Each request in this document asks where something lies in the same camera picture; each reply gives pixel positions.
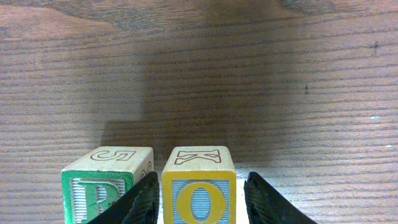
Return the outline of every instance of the yellow block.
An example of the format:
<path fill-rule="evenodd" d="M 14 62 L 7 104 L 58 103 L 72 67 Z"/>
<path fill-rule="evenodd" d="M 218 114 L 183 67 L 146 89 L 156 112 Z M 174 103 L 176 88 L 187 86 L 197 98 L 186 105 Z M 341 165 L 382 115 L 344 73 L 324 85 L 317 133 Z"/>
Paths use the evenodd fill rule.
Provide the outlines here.
<path fill-rule="evenodd" d="M 176 147 L 162 173 L 164 223 L 236 223 L 236 173 L 224 146 Z"/>

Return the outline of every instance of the cube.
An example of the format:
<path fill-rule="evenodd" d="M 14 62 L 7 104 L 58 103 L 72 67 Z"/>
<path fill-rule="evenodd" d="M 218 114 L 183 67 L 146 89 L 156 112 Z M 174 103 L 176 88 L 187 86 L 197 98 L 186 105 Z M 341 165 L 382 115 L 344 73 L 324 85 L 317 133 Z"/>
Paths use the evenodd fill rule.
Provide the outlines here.
<path fill-rule="evenodd" d="M 66 224 L 88 223 L 109 208 L 148 172 L 151 147 L 108 147 L 91 151 L 62 170 Z"/>
<path fill-rule="evenodd" d="M 224 146 L 176 147 L 162 173 L 164 223 L 235 223 L 236 173 Z"/>

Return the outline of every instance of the letter block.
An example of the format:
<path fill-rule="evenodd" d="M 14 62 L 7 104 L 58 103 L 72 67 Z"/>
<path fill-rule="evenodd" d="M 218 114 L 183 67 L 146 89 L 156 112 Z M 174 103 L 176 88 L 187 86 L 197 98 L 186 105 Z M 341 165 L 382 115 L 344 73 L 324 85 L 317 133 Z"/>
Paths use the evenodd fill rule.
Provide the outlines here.
<path fill-rule="evenodd" d="M 164 223 L 236 223 L 236 173 L 224 146 L 176 147 L 162 173 Z"/>
<path fill-rule="evenodd" d="M 108 147 L 91 151 L 62 170 L 66 224 L 88 223 L 109 208 L 148 172 L 151 147 Z"/>

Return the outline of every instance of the wooden surface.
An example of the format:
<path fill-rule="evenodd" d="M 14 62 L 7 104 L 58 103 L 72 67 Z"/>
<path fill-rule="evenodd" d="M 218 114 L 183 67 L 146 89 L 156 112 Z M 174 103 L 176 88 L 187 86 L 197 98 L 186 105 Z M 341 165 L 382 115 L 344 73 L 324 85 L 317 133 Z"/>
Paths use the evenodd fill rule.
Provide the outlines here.
<path fill-rule="evenodd" d="M 98 146 L 225 145 L 318 223 L 398 222 L 394 0 L 0 0 L 0 223 Z"/>

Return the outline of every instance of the wooden table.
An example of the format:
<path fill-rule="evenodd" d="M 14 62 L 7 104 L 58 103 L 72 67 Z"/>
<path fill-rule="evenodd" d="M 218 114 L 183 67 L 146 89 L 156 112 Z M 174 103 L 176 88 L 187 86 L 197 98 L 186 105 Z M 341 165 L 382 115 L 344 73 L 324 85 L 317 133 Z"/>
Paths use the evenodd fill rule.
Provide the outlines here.
<path fill-rule="evenodd" d="M 0 0 L 0 223 L 98 146 L 228 146 L 318 223 L 398 222 L 398 2 Z"/>

